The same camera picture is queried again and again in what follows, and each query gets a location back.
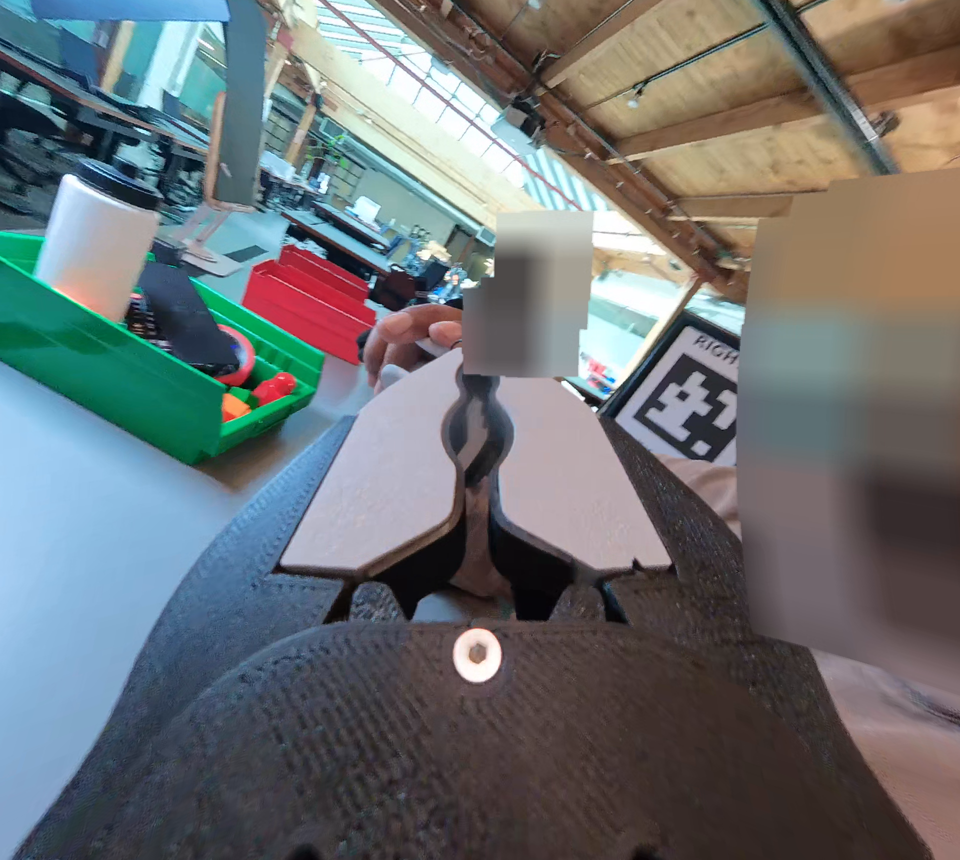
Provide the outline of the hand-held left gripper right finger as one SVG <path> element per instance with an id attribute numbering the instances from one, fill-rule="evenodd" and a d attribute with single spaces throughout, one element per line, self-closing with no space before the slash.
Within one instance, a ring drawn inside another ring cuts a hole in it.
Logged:
<path id="1" fill-rule="evenodd" d="M 595 412 L 549 379 L 471 377 L 467 547 L 517 619 L 546 619 L 569 588 L 673 565 Z"/>

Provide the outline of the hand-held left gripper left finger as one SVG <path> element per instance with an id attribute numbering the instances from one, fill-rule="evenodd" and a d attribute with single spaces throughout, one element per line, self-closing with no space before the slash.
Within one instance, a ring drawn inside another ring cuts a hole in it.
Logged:
<path id="1" fill-rule="evenodd" d="M 459 352 L 395 382 L 355 416 L 284 549 L 291 575 L 385 585 L 411 618 L 466 554 L 466 494 L 448 421 Z"/>

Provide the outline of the person's right forearm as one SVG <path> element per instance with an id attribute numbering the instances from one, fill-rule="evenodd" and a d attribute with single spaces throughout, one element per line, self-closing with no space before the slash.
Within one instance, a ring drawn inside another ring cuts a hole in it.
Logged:
<path id="1" fill-rule="evenodd" d="M 723 519 L 730 530 L 741 536 L 735 466 L 664 454 L 654 456 Z"/>

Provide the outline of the person's right hand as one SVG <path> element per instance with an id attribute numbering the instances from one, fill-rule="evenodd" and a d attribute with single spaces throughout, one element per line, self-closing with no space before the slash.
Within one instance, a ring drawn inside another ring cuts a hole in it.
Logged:
<path id="1" fill-rule="evenodd" d="M 389 336 L 405 337 L 399 343 L 409 343 L 414 338 L 429 336 L 435 342 L 450 346 L 460 340 L 462 344 L 462 309 L 456 304 L 423 304 L 387 315 L 376 326 L 366 331 L 357 340 L 358 355 L 366 371 L 367 383 L 375 394 L 386 387 L 372 387 L 379 373 L 378 361 L 383 357 L 385 342 Z"/>

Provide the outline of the red plastic bin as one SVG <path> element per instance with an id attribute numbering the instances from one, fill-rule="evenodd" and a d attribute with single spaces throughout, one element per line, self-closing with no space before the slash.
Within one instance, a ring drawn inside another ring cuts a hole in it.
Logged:
<path id="1" fill-rule="evenodd" d="M 377 315 L 366 288 L 311 262 L 268 260 L 249 271 L 243 306 L 308 346 L 352 365 Z"/>
<path id="2" fill-rule="evenodd" d="M 366 281 L 330 260 L 320 257 L 319 254 L 299 246 L 293 244 L 282 246 L 278 263 L 314 278 L 354 302 L 363 304 L 369 297 L 370 288 Z"/>

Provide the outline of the framed marker sign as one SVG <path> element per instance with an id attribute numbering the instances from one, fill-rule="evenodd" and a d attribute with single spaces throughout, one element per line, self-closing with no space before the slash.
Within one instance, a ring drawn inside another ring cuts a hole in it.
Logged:
<path id="1" fill-rule="evenodd" d="M 685 311 L 596 411 L 671 458 L 737 464 L 740 338 Z"/>

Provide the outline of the long dark work table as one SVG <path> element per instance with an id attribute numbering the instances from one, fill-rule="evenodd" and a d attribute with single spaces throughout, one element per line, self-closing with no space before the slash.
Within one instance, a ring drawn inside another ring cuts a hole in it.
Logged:
<path id="1" fill-rule="evenodd" d="M 384 236 L 343 211 L 320 204 L 318 212 L 281 207 L 279 214 L 290 235 L 319 245 L 330 262 L 352 275 L 369 280 L 402 269 L 388 255 L 390 242 Z"/>

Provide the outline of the red tape roll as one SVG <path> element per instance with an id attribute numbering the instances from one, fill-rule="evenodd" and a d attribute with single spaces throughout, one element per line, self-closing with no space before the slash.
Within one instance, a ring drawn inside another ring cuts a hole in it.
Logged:
<path id="1" fill-rule="evenodd" d="M 256 350 L 249 338 L 241 331 L 222 323 L 218 323 L 218 327 L 229 338 L 237 365 L 232 371 L 227 371 L 225 367 L 220 369 L 215 378 L 224 386 L 242 387 L 249 380 L 256 365 Z"/>

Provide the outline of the green potted plant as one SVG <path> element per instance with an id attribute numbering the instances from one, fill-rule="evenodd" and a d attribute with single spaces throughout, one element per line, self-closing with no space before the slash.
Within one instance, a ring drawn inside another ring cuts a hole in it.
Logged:
<path id="1" fill-rule="evenodd" d="M 352 158 L 354 135 L 350 132 L 328 133 L 321 131 L 316 137 L 313 177 L 320 174 L 343 181 L 355 177 Z"/>

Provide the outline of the grey ceiling-mounted device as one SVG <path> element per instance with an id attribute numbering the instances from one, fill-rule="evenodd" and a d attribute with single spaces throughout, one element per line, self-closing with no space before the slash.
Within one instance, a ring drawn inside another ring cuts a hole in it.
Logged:
<path id="1" fill-rule="evenodd" d="M 496 140 L 526 157 L 542 146 L 546 118 L 534 98 L 516 97 L 496 117 L 489 130 Z"/>

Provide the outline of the black flat pad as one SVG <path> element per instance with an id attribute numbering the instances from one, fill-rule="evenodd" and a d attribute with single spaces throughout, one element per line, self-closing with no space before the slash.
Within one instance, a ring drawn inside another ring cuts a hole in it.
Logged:
<path id="1" fill-rule="evenodd" d="M 193 279 L 181 268 L 148 261 L 138 287 L 174 357 L 214 378 L 239 368 L 234 340 L 220 328 Z"/>

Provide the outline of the green plastic bin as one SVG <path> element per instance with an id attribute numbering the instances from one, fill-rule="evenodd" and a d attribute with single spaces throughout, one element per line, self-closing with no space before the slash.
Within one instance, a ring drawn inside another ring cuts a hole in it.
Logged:
<path id="1" fill-rule="evenodd" d="M 222 384 L 37 280 L 42 245 L 1 234 L 1 359 L 57 394 L 189 466 L 280 426 L 314 397 L 323 352 L 194 279 L 213 318 L 251 342 L 252 380 L 297 380 L 292 394 L 222 422 Z"/>

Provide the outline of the black remote control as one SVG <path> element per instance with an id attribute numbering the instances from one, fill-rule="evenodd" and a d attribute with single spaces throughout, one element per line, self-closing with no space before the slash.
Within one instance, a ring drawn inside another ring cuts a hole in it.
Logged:
<path id="1" fill-rule="evenodd" d="M 129 332 L 148 343 L 154 345 L 165 343 L 150 302 L 142 293 L 133 292 L 130 295 L 124 324 Z"/>

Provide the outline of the wooden office desk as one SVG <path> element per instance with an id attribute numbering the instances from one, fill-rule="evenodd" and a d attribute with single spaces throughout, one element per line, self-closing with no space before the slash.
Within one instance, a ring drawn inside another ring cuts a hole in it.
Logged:
<path id="1" fill-rule="evenodd" d="M 42 88 L 50 106 L 71 126 L 93 137 L 97 157 L 112 160 L 123 145 L 158 146 L 164 159 L 161 190 L 180 172 L 202 174 L 207 166 L 207 134 L 150 106 L 141 106 L 93 87 L 87 81 L 2 40 L 2 73 L 21 85 Z"/>

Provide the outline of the black board with wooden frame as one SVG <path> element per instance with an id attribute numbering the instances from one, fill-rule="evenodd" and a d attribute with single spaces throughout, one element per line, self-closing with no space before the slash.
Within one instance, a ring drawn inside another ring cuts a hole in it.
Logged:
<path id="1" fill-rule="evenodd" d="M 257 0 L 226 0 L 225 90 L 217 95 L 208 136 L 201 201 L 182 226 L 163 227 L 153 242 L 157 262 L 226 278 L 241 263 L 210 248 L 213 233 L 234 213 L 258 211 L 259 158 L 266 83 L 267 27 Z"/>

